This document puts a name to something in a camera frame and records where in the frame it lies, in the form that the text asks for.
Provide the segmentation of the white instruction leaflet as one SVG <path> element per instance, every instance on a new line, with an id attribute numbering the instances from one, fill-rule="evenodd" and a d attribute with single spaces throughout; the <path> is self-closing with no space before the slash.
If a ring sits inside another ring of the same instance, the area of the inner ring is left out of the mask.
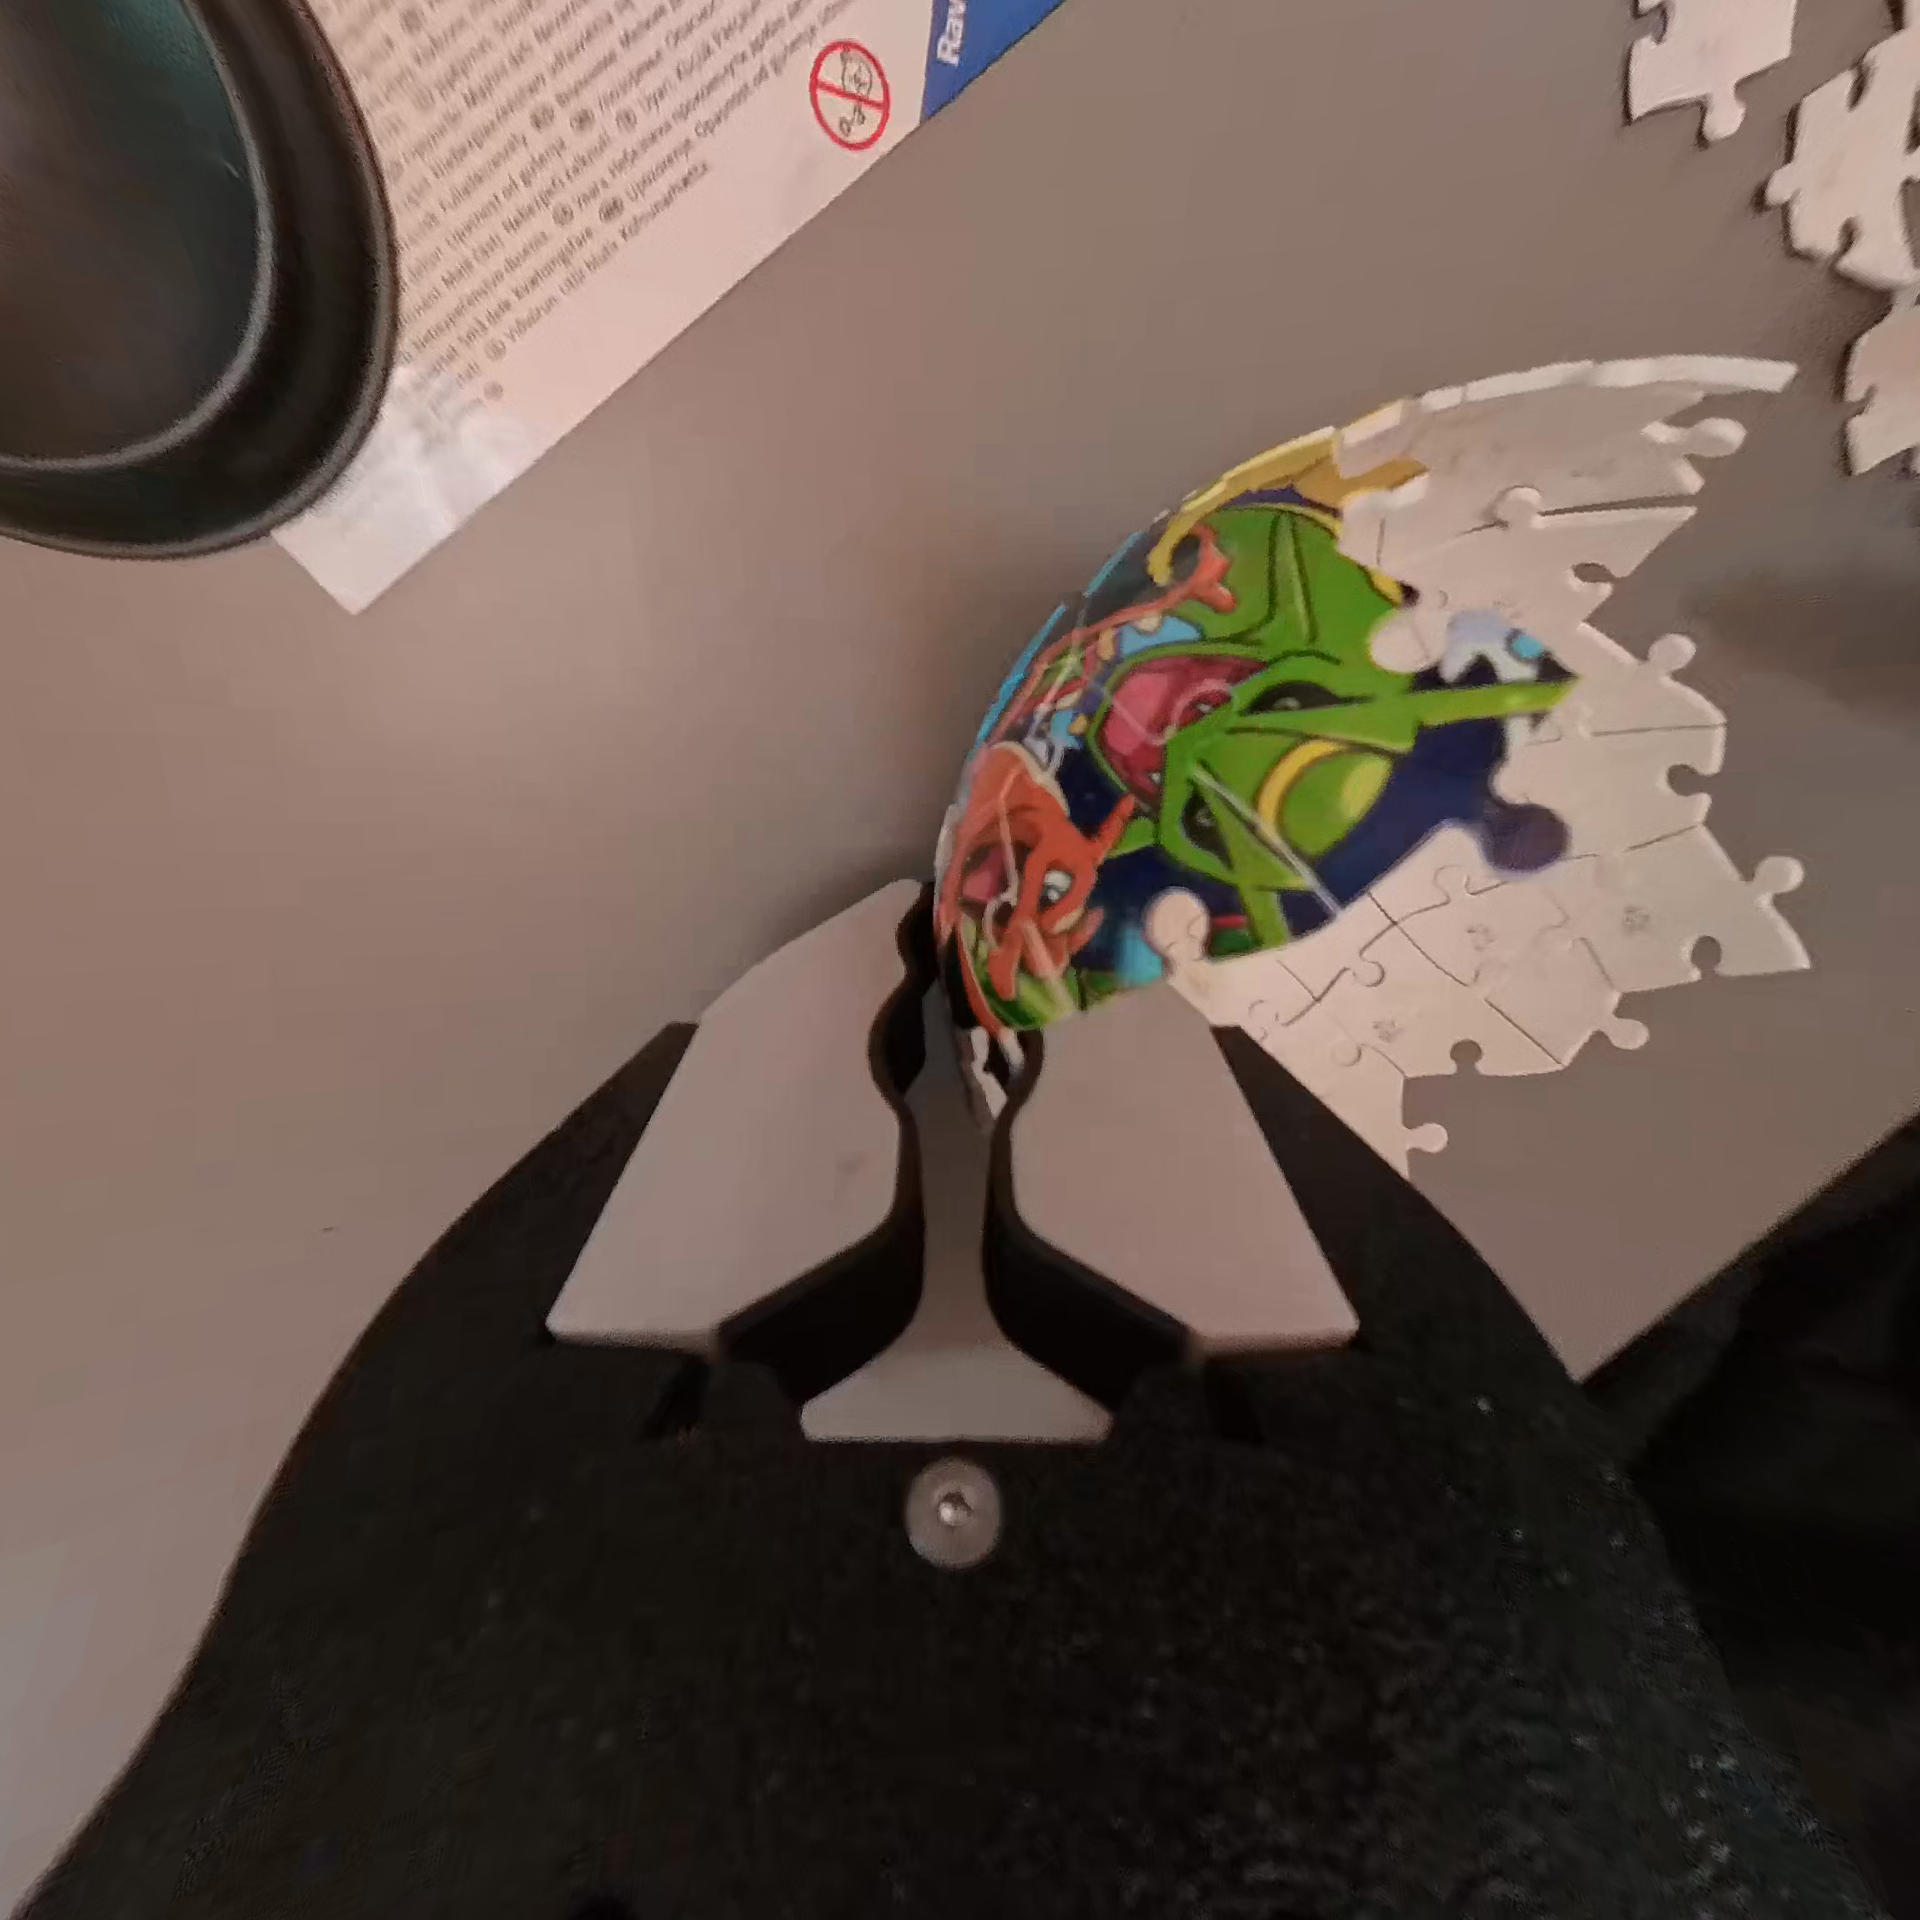
<path id="1" fill-rule="evenodd" d="M 277 543 L 345 611 L 580 427 L 1056 3 L 322 3 L 398 342 Z"/>

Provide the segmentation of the black ball stand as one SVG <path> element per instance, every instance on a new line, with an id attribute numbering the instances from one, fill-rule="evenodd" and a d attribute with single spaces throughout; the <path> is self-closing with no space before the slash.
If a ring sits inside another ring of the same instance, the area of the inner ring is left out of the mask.
<path id="1" fill-rule="evenodd" d="M 395 349 L 393 216 L 311 6 L 4 6 L 5 540 L 258 540 L 344 478 Z"/>

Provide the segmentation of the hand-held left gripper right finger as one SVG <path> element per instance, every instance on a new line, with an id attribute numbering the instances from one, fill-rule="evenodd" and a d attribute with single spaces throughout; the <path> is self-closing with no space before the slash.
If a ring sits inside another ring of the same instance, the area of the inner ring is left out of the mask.
<path id="1" fill-rule="evenodd" d="M 982 1260 L 997 1330 L 1102 1411 L 1167 1368 L 1358 1331 L 1213 1025 L 1164 985 L 1030 1040 Z"/>

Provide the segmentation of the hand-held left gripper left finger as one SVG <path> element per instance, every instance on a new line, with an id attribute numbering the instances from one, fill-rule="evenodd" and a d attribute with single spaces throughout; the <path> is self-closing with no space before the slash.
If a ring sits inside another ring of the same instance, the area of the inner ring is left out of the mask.
<path id="1" fill-rule="evenodd" d="M 707 1004 L 547 1314 L 554 1343 L 763 1366 L 809 1404 L 906 1331 L 923 908 L 926 883 L 891 880 Z"/>

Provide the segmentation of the person's dark clothing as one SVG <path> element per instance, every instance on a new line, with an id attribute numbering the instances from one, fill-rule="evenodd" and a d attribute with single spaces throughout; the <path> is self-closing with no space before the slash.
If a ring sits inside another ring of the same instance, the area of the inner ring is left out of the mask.
<path id="1" fill-rule="evenodd" d="M 1586 1392 L 1740 1715 L 1919 1914 L 1919 1118 Z"/>

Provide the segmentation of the partly built puzzle ball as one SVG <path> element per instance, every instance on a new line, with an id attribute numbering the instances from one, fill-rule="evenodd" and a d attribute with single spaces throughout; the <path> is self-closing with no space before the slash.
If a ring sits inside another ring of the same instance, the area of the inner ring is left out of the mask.
<path id="1" fill-rule="evenodd" d="M 1706 825 L 1725 716 L 1694 640 L 1602 603 L 1783 392 L 1762 357 L 1581 360 L 1272 445 L 1129 539 L 1014 665 L 937 853 L 984 1120 L 1020 1041 L 1150 986 L 1409 1171 L 1407 1087 L 1646 1041 L 1630 998 L 1809 969 Z"/>

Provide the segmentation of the pile of puzzle pieces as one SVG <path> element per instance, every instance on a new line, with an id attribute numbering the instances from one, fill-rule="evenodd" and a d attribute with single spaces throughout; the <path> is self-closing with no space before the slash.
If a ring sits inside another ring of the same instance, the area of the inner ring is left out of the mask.
<path id="1" fill-rule="evenodd" d="M 1624 116 L 1697 108 L 1702 146 L 1747 120 L 1740 88 L 1793 50 L 1797 3 L 1636 3 L 1655 23 L 1627 48 Z M 1783 162 L 1760 207 L 1783 216 L 1800 259 L 1887 298 L 1846 352 L 1846 469 L 1919 472 L 1919 6 L 1889 6 L 1892 30 L 1789 113 Z"/>

